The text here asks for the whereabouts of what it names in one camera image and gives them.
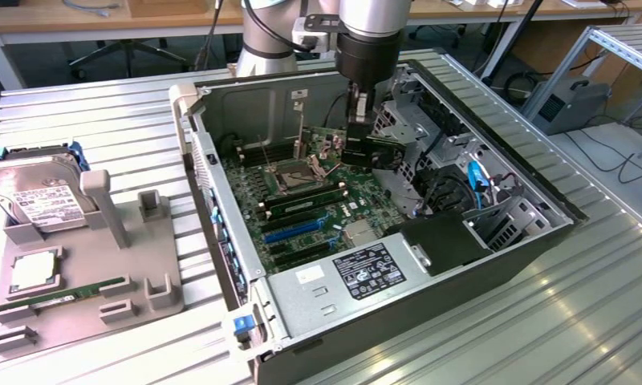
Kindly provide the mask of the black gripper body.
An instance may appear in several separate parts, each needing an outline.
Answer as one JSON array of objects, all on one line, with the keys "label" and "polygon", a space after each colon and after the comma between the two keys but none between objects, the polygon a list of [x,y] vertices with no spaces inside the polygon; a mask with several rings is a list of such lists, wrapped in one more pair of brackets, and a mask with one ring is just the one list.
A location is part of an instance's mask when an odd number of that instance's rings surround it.
[{"label": "black gripper body", "polygon": [[356,34],[338,36],[336,69],[358,86],[387,80],[396,67],[402,33],[380,38]]}]

